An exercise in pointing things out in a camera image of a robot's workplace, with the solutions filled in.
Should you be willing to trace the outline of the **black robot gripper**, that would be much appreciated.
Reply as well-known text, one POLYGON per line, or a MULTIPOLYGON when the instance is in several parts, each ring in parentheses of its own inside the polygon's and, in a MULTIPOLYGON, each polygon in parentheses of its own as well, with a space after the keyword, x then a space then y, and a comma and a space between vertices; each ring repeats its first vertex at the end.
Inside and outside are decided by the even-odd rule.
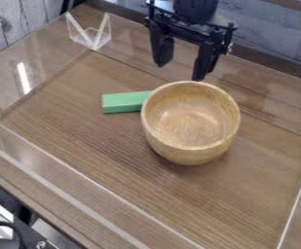
POLYGON ((175 40, 171 33, 189 42, 211 41, 199 45, 194 60, 191 80, 202 81, 213 72, 219 57, 214 43, 221 47, 222 54, 230 53, 233 32, 237 30, 235 22, 218 13, 219 0, 146 0, 146 6, 147 21, 151 20, 151 53, 159 67, 174 57, 175 40))

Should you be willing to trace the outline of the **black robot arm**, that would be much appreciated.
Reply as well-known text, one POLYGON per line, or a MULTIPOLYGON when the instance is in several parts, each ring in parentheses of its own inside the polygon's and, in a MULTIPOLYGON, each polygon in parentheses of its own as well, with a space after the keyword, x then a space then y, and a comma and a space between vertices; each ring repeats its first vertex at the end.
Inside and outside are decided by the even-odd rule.
POLYGON ((163 67, 174 59, 175 38, 198 46, 191 80, 214 71, 219 56, 231 51, 237 24, 217 14, 219 0, 146 0, 153 60, 163 67))

